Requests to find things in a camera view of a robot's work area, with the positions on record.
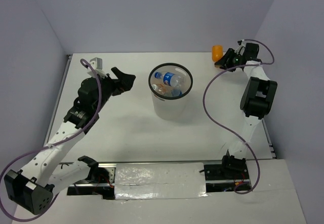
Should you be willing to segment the orange bottle with label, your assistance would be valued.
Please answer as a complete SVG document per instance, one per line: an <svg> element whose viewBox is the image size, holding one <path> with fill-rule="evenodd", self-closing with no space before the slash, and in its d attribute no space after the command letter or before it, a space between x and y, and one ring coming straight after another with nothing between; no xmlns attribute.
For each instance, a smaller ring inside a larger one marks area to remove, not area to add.
<svg viewBox="0 0 324 224"><path fill-rule="evenodd" d="M212 61L215 67L219 67L216 63L223 57L223 47L221 45L212 46Z"/></svg>

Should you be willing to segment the blue cap pepsi water bottle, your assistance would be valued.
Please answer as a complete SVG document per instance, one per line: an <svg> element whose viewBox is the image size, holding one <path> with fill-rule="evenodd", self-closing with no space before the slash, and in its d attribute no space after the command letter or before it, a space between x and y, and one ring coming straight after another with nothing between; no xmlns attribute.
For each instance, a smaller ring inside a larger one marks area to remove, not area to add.
<svg viewBox="0 0 324 224"><path fill-rule="evenodd" d="M154 74L154 77L158 80L161 80L165 85L174 87L174 88L180 88L182 87L186 80L183 76L172 73L172 72L167 72L167 71L162 71L162 72L156 72Z"/></svg>

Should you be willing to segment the blue label white cap bottle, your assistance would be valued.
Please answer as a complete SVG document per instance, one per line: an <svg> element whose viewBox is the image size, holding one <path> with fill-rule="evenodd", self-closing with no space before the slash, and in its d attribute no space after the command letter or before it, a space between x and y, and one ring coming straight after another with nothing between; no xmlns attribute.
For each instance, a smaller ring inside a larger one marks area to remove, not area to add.
<svg viewBox="0 0 324 224"><path fill-rule="evenodd" d="M182 91L179 88L173 88L170 90L170 96L171 97L178 97L182 95Z"/></svg>

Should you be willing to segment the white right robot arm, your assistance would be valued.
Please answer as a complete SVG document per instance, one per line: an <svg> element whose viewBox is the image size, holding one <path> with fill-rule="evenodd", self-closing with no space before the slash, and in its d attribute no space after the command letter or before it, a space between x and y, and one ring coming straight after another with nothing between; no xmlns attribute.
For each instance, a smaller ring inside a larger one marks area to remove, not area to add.
<svg viewBox="0 0 324 224"><path fill-rule="evenodd" d="M239 105L245 120L239 141L229 147L220 166L220 173L226 179L244 175L248 144L257 126L269 114L277 90L277 82L266 75L258 54L259 45L244 40L238 42L237 49L230 48L225 53L221 45L212 47L215 67L235 71L244 65L242 70L248 78Z"/></svg>

